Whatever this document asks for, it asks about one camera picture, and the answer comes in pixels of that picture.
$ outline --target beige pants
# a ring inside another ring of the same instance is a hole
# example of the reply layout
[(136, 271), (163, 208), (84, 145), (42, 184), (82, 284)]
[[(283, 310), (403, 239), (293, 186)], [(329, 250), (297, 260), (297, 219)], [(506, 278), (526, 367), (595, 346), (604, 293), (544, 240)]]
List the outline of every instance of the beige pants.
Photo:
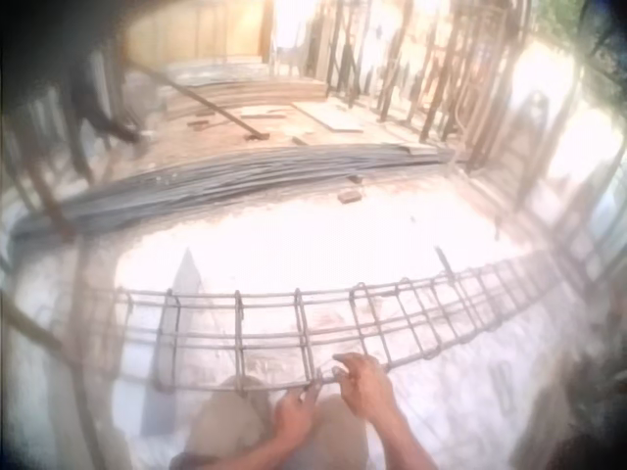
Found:
[[(233, 378), (225, 383), (232, 383)], [(261, 382), (247, 377), (245, 383)], [(240, 455), (271, 437), (271, 407), (267, 392), (215, 393), (195, 420), (185, 452), (223, 459)], [(365, 423), (338, 395), (317, 406), (312, 435), (294, 452), (283, 470), (363, 470), (368, 448)]]

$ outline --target rebar cage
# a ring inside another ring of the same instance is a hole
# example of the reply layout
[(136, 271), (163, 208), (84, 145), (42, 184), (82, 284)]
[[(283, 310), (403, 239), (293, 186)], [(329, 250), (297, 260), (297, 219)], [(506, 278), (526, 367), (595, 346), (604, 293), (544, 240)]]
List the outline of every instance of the rebar cage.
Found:
[[(550, 255), (536, 252), (427, 279), (328, 291), (88, 289), (81, 294), (80, 361), (110, 379), (166, 393), (282, 390), (316, 376), (330, 383), (335, 353), (367, 353), (387, 370), (431, 359), (499, 328), (559, 282)], [(57, 317), (53, 331), (66, 323)], [(263, 384), (244, 385), (245, 376)]]

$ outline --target plywood wall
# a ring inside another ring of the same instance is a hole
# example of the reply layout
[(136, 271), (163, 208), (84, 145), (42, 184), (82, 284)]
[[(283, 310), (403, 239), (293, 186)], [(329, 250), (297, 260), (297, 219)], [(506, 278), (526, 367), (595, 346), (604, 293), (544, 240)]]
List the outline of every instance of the plywood wall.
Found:
[(137, 20), (126, 33), (126, 54), (140, 64), (170, 64), (260, 56), (264, 7), (271, 0), (188, 0)]

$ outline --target bundle of steel rods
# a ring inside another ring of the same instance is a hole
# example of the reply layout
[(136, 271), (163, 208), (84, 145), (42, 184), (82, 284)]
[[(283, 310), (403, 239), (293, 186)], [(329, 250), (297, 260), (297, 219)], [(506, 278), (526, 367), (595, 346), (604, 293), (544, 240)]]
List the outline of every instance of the bundle of steel rods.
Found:
[[(141, 220), (176, 212), (231, 204), (276, 188), (296, 188), (348, 176), (438, 165), (447, 154), (398, 145), (346, 145), (247, 151), (201, 163), (163, 167), (62, 202), (76, 233), (93, 237)], [(19, 246), (61, 242), (45, 213), (28, 215), (12, 232)]]

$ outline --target forearm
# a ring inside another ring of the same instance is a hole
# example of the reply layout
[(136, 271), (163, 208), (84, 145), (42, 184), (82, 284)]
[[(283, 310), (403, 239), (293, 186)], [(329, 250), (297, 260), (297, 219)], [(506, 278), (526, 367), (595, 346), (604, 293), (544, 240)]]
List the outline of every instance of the forearm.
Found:
[(294, 450), (278, 438), (273, 438), (241, 457), (229, 458), (200, 467), (201, 470), (271, 470), (280, 465)]
[(430, 455), (411, 433), (410, 425), (401, 411), (390, 413), (372, 424), (383, 443), (387, 470), (437, 468)]

